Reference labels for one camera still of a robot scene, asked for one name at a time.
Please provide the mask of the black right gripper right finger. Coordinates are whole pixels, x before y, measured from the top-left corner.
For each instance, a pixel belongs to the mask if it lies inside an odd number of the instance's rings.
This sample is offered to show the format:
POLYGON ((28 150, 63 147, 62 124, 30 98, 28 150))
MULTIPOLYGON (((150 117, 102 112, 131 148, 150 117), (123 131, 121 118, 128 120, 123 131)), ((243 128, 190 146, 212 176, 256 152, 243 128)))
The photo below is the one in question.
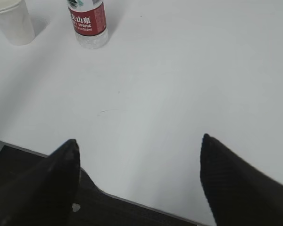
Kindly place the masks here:
POLYGON ((218 226, 283 226, 283 185, 205 134, 200 180, 218 226))

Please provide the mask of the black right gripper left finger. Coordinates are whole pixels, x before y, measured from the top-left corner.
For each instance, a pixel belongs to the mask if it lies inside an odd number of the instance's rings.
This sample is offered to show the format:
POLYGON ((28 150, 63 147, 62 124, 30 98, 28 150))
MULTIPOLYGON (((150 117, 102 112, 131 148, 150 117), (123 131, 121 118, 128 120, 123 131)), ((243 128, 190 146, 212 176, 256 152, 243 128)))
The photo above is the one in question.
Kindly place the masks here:
POLYGON ((75 139, 0 187, 0 226, 65 226, 80 181, 75 139))

